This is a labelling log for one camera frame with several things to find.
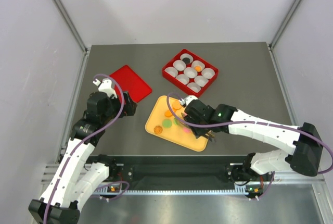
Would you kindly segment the black sandwich cookie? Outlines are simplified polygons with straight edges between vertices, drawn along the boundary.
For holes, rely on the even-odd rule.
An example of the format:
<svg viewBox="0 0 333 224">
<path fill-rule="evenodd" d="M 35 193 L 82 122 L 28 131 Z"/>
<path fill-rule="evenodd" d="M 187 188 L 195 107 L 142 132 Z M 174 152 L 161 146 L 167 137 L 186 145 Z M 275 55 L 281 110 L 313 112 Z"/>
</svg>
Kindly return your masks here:
<svg viewBox="0 0 333 224">
<path fill-rule="evenodd" d="M 182 61 L 186 64 L 190 63 L 190 59 L 188 57 L 183 58 Z"/>
</svg>

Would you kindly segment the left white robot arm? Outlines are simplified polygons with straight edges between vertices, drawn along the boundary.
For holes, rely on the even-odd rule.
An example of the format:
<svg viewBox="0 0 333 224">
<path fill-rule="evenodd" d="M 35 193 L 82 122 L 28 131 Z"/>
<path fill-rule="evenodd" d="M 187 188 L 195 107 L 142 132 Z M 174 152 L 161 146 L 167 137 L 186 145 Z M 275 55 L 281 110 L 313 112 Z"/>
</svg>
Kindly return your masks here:
<svg viewBox="0 0 333 224">
<path fill-rule="evenodd" d="M 28 210 L 37 223 L 77 223 L 83 206 L 101 183 L 119 175 L 114 158 L 98 155 L 88 172 L 80 177 L 105 127 L 118 118 L 134 115 L 136 106 L 127 91 L 121 98 L 105 92 L 89 96 L 87 109 L 72 128 L 66 152 L 51 183 L 39 199 L 29 204 Z"/>
</svg>

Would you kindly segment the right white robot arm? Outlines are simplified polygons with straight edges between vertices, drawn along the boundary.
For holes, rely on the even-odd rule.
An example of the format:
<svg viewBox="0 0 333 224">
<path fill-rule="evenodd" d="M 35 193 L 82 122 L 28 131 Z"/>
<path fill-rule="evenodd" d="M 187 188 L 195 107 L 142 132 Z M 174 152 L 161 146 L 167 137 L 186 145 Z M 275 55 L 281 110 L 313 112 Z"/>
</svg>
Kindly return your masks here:
<svg viewBox="0 0 333 224">
<path fill-rule="evenodd" d="M 251 116 L 236 107 L 205 105 L 195 96 L 180 101 L 185 108 L 182 116 L 195 137 L 212 138 L 211 133 L 224 132 L 245 136 L 276 149 L 266 153 L 250 153 L 242 165 L 244 176 L 255 180 L 268 172 L 293 170 L 301 175 L 318 175 L 323 146 L 314 139 L 320 136 L 313 124 L 285 126 Z"/>
</svg>

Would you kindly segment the tan round cookie top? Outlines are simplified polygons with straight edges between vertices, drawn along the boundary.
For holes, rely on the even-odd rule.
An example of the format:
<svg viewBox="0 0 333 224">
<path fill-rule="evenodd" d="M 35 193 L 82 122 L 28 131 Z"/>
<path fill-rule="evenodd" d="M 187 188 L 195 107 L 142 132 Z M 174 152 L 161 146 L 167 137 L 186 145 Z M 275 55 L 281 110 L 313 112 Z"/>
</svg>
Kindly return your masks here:
<svg viewBox="0 0 333 224">
<path fill-rule="evenodd" d="M 179 101 L 174 101 L 174 102 L 172 103 L 172 108 L 173 108 L 175 111 L 177 111 L 177 110 L 181 109 L 182 106 L 181 106 L 181 104 L 180 104 Z"/>
</svg>

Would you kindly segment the pink round cookie lower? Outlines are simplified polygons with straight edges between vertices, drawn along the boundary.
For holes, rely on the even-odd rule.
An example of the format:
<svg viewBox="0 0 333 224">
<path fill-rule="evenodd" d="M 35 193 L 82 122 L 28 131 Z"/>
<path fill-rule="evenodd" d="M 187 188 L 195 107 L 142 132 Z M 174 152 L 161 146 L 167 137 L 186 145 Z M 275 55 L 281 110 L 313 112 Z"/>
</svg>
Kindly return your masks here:
<svg viewBox="0 0 333 224">
<path fill-rule="evenodd" d="M 184 131 L 185 133 L 191 133 L 191 130 L 188 129 L 188 128 L 183 128 L 183 131 Z"/>
</svg>

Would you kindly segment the red flat lid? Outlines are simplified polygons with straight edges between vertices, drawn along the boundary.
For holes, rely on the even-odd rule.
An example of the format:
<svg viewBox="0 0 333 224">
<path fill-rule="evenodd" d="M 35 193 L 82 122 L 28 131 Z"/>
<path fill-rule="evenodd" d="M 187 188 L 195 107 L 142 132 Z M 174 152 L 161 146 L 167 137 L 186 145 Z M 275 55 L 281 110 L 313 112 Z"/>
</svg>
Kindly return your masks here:
<svg viewBox="0 0 333 224">
<path fill-rule="evenodd" d="M 127 91 L 136 103 L 152 93 L 152 88 L 128 65 L 122 66 L 110 77 L 117 81 L 122 91 Z"/>
</svg>

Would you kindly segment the orange fish cookie left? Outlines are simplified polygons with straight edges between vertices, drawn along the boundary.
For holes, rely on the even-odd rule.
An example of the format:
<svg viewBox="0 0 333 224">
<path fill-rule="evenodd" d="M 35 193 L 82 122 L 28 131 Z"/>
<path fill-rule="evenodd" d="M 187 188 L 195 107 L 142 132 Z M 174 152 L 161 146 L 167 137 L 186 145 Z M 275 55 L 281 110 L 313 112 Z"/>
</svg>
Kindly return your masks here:
<svg viewBox="0 0 333 224">
<path fill-rule="evenodd" d="M 164 115 L 166 117 L 172 117 L 173 116 L 173 114 L 172 114 L 172 112 L 170 110 L 166 110 L 165 113 L 164 113 Z"/>
</svg>

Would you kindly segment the green round cookie left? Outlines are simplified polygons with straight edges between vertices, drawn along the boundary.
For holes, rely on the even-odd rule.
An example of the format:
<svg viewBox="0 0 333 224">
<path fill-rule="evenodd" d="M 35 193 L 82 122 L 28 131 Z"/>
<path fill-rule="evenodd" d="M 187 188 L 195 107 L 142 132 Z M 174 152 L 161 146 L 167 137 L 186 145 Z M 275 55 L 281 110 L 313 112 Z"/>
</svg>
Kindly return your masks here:
<svg viewBox="0 0 333 224">
<path fill-rule="evenodd" d="M 162 126 L 168 129 L 172 126 L 172 121 L 170 119 L 164 119 L 162 121 Z"/>
</svg>

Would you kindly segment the yellow tray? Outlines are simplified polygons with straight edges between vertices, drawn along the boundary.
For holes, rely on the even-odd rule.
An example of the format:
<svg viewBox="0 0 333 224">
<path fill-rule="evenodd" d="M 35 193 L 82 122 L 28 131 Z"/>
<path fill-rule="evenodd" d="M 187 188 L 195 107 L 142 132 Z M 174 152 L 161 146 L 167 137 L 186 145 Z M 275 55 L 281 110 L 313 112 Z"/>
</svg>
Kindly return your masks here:
<svg viewBox="0 0 333 224">
<path fill-rule="evenodd" d="M 150 116 L 146 121 L 146 132 L 159 138 L 165 139 L 169 142 L 188 148 L 190 150 L 202 152 L 206 148 L 208 140 L 204 137 L 200 137 L 197 139 L 192 132 L 185 133 L 183 131 L 183 128 L 185 127 L 183 127 L 182 125 L 178 126 L 174 124 L 174 116 L 166 117 L 164 113 L 166 110 L 169 110 L 167 102 L 167 96 L 165 95 L 157 99 L 155 106 L 153 107 Z M 162 121 L 164 119 L 170 119 L 172 121 L 172 126 L 170 128 L 167 129 L 162 126 Z M 163 127 L 163 132 L 161 134 L 154 134 L 153 129 L 155 126 Z"/>
</svg>

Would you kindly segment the orange swirl cookie left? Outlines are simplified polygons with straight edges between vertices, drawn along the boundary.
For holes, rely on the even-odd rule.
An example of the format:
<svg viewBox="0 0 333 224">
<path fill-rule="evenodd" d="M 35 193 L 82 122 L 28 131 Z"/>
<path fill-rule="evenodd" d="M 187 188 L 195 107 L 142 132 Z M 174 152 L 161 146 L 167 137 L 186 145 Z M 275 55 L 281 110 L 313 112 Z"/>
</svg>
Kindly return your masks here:
<svg viewBox="0 0 333 224">
<path fill-rule="evenodd" d="M 163 132 L 163 128 L 161 126 L 155 126 L 153 132 L 154 134 L 161 134 Z"/>
</svg>

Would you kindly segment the red compartment box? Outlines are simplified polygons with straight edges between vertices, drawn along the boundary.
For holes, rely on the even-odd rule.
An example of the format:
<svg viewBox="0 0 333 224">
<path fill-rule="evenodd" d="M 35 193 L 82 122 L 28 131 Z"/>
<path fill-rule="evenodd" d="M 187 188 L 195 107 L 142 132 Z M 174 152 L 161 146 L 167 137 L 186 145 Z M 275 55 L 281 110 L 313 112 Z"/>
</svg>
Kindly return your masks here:
<svg viewBox="0 0 333 224">
<path fill-rule="evenodd" d="M 217 79 L 219 70 L 187 49 L 162 68 L 162 76 L 188 95 L 200 97 Z"/>
</svg>

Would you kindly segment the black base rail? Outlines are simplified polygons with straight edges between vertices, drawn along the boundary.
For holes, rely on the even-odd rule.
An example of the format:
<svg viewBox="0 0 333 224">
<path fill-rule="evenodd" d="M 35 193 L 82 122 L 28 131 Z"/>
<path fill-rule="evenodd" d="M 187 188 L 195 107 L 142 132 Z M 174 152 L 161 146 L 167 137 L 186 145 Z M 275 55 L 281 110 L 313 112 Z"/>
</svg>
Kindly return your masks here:
<svg viewBox="0 0 333 224">
<path fill-rule="evenodd" d="M 268 182 L 272 175 L 247 175 L 244 156 L 108 156 L 94 155 L 111 163 L 108 181 L 123 179 L 131 191 L 189 191 L 233 189 L 235 183 Z"/>
</svg>

